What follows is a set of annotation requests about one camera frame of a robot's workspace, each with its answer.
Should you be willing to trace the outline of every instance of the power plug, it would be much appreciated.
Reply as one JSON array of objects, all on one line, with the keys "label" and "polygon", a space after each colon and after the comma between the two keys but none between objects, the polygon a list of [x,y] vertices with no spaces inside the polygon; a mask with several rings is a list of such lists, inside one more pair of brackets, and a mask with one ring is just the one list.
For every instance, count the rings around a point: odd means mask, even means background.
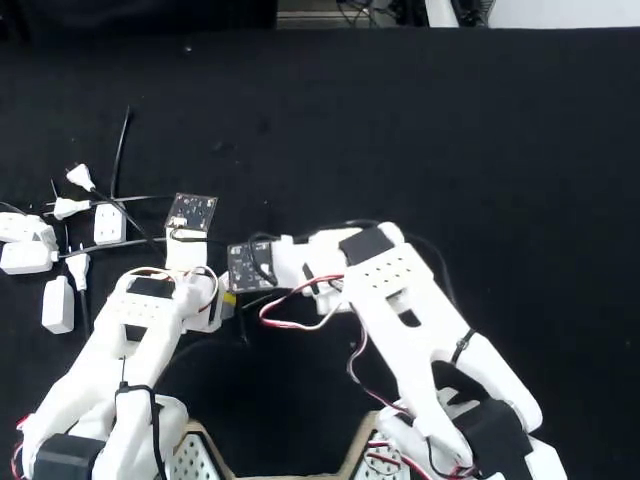
[{"label": "power plug", "polygon": [[81,200],[79,202],[70,198],[58,197],[53,207],[53,216],[56,220],[63,220],[71,215],[91,208],[91,200]]},{"label": "power plug", "polygon": [[0,269],[7,275],[48,272],[57,261],[58,252],[52,252],[43,242],[7,243],[2,249]]},{"label": "power plug", "polygon": [[60,275],[47,282],[42,298],[42,326],[51,333],[68,333],[74,326],[73,289],[67,277]]},{"label": "power plug", "polygon": [[110,245],[127,240],[127,219],[108,203],[96,207],[93,241],[96,245]]}]

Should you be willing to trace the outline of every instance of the black table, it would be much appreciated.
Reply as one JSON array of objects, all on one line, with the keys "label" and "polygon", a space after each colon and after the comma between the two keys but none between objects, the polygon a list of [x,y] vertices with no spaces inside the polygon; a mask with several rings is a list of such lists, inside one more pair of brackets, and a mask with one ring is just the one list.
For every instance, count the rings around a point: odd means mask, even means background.
[{"label": "black table", "polygon": [[[218,238],[394,220],[440,246],[462,312],[539,400],[539,435],[570,478],[615,478],[639,446],[628,390],[640,312],[639,48],[638,30],[242,32],[3,47],[0,198],[37,209],[52,197],[50,177],[81,198],[61,181],[74,162],[106,189],[132,104],[120,193],[218,195]],[[167,209],[131,212],[158,233]],[[90,243],[91,223],[71,219],[74,246]],[[213,246],[211,258],[224,267]],[[144,248],[94,255],[94,314],[126,268],[150,262]],[[15,421],[82,345],[80,329],[53,336],[39,325],[44,282],[56,274],[0,277],[7,461]],[[337,468],[376,407],[344,372],[355,322],[317,335],[248,322],[250,348],[229,324],[178,362],[162,390],[187,403],[239,474]],[[363,376],[392,390],[369,358]]]}]

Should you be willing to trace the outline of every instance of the background floor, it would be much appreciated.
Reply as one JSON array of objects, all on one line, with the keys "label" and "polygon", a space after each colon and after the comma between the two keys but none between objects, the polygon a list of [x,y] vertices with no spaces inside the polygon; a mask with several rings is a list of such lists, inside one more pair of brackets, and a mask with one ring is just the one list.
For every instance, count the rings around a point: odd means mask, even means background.
[{"label": "background floor", "polygon": [[[74,162],[104,188],[132,104],[120,192],[218,195],[219,239],[392,219],[440,246],[462,312],[539,400],[539,435],[569,477],[616,478],[639,447],[639,47],[640,32],[624,30],[379,30],[3,48],[0,198],[38,208]],[[131,211],[159,233],[167,209]],[[90,243],[90,216],[70,228],[74,246]],[[149,262],[144,248],[95,255],[92,311],[125,269]],[[39,325],[54,275],[0,277],[7,464],[16,420],[82,345],[81,332]],[[375,406],[345,373],[355,322],[306,336],[248,321],[249,348],[230,323],[175,364],[163,391],[239,474],[334,470]],[[368,381],[392,390],[370,360]]]}]

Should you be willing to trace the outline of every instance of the black circuit board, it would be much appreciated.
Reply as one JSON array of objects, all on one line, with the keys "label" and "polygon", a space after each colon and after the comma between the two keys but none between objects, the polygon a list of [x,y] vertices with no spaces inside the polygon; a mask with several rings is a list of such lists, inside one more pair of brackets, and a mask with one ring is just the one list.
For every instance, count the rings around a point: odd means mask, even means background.
[{"label": "black circuit board", "polygon": [[[229,269],[229,290],[232,293],[258,292],[271,290],[273,285],[260,276],[251,262],[248,243],[229,245],[227,249],[227,268]],[[273,275],[273,257],[270,241],[253,242],[253,254],[256,263],[263,271]]]},{"label": "black circuit board", "polygon": [[218,199],[189,193],[177,193],[165,222],[165,228],[184,228],[208,232]]}]

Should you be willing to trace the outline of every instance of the connector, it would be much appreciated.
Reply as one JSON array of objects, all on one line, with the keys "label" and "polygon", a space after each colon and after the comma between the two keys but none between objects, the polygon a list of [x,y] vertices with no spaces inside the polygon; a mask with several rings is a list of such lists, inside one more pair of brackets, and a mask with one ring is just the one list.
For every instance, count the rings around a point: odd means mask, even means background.
[{"label": "connector", "polygon": [[200,289],[188,282],[179,282],[173,291],[176,312],[181,318],[188,318],[198,314],[202,305]]},{"label": "connector", "polygon": [[87,289],[87,272],[89,271],[89,263],[91,259],[86,253],[74,255],[65,260],[69,272],[73,276],[73,280],[76,284],[76,290],[82,291]]},{"label": "connector", "polygon": [[0,269],[7,275],[40,273],[51,270],[57,261],[58,252],[52,252],[43,242],[7,243],[2,249]]},{"label": "connector", "polygon": [[127,240],[127,219],[117,208],[108,203],[96,207],[93,224],[93,241],[96,245],[111,245]]},{"label": "connector", "polygon": [[64,275],[47,282],[44,287],[42,326],[55,334],[68,333],[73,330],[73,289]]},{"label": "connector", "polygon": [[91,192],[96,188],[95,184],[91,180],[91,174],[89,168],[81,163],[77,167],[67,172],[67,180],[74,185],[84,188],[87,192]]},{"label": "connector", "polygon": [[53,207],[53,216],[56,220],[63,220],[71,215],[75,215],[78,212],[83,212],[91,208],[90,200],[82,200],[77,202],[69,198],[58,197],[56,204]]}]

